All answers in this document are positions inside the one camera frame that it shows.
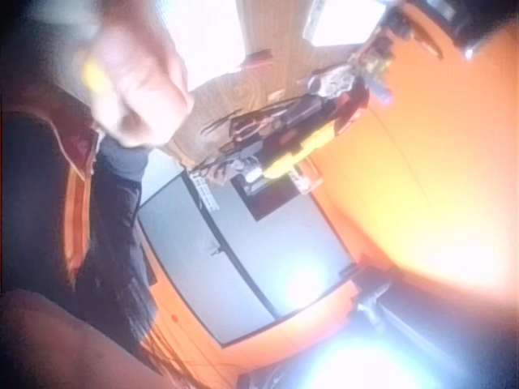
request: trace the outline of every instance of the finger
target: finger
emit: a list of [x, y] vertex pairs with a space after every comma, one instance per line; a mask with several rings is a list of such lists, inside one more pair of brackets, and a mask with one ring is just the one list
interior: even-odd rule
[[171, 81], [184, 95], [187, 102], [187, 108], [189, 112], [191, 112], [194, 105], [194, 99], [188, 89], [186, 63], [182, 57], [178, 55], [178, 52], [175, 49], [168, 50], [168, 73]]

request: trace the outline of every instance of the person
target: person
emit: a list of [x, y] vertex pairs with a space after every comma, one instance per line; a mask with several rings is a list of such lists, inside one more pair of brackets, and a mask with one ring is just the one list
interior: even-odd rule
[[5, 109], [11, 96], [24, 104], [22, 80], [48, 84], [31, 48], [15, 38], [11, 49], [2, 43], [2, 387], [172, 387], [136, 359], [157, 307], [135, 218], [148, 153], [171, 138], [193, 99], [182, 59], [148, 2], [102, 6], [95, 36], [79, 50], [110, 88], [86, 91], [104, 138], [93, 165], [88, 253], [74, 287], [63, 260], [70, 165], [57, 124], [52, 115]]

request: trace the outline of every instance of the yellow object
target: yellow object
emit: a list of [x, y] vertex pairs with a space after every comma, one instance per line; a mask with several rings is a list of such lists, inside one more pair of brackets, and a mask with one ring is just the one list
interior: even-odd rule
[[109, 92], [113, 87], [108, 75], [93, 58], [87, 58], [84, 62], [81, 69], [81, 80], [91, 92], [98, 94]]
[[263, 171], [263, 175], [266, 178], [274, 179], [288, 173], [295, 164], [301, 162], [313, 151], [323, 147], [326, 143], [335, 138], [333, 124], [334, 122], [330, 122], [313, 132], [308, 138], [301, 142], [301, 150], [299, 152], [295, 154], [287, 152], [268, 166]]

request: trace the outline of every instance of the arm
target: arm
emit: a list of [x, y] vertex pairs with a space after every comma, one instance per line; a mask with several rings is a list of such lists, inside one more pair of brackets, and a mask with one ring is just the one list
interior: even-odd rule
[[157, 313], [135, 230], [141, 180], [150, 151], [145, 147], [124, 148], [105, 137], [92, 177], [89, 258], [113, 288], [121, 311], [139, 340], [149, 331]]

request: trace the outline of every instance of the gray door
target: gray door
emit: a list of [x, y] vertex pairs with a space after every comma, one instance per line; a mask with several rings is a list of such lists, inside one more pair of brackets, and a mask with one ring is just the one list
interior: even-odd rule
[[285, 316], [344, 282], [353, 261], [310, 195], [256, 221], [231, 183], [211, 185], [217, 227], [260, 292]]
[[175, 288], [221, 344], [273, 322], [273, 316], [219, 250], [180, 177], [141, 207], [139, 220]]

